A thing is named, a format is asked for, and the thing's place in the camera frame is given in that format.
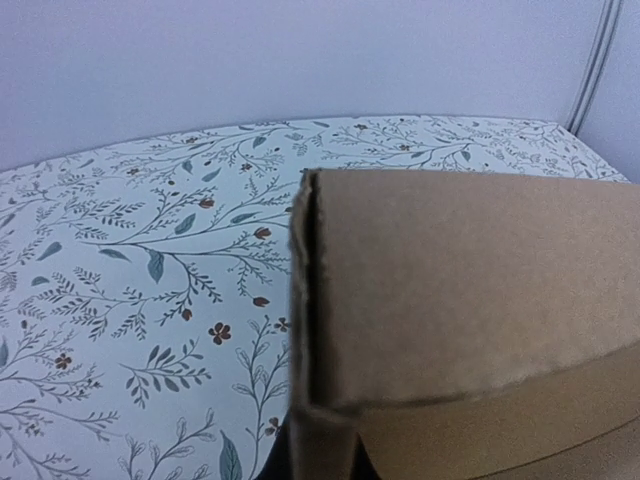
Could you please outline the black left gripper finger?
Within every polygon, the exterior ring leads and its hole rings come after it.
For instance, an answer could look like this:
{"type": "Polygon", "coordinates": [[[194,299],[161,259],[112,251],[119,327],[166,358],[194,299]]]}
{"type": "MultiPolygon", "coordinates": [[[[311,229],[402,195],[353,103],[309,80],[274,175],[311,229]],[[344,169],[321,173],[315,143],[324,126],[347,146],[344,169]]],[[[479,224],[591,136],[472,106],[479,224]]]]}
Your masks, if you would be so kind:
{"type": "Polygon", "coordinates": [[[265,464],[257,475],[257,480],[290,480],[291,460],[289,447],[289,427],[283,424],[275,437],[265,464]]]}

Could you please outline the brown cardboard box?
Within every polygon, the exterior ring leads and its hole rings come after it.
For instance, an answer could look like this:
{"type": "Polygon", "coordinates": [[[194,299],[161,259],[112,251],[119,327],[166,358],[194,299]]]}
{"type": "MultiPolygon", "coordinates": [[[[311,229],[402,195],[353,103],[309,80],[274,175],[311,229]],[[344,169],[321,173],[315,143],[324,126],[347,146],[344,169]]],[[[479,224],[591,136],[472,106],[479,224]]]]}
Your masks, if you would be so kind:
{"type": "Polygon", "coordinates": [[[291,216],[296,479],[635,479],[639,188],[311,170],[291,216]]]}

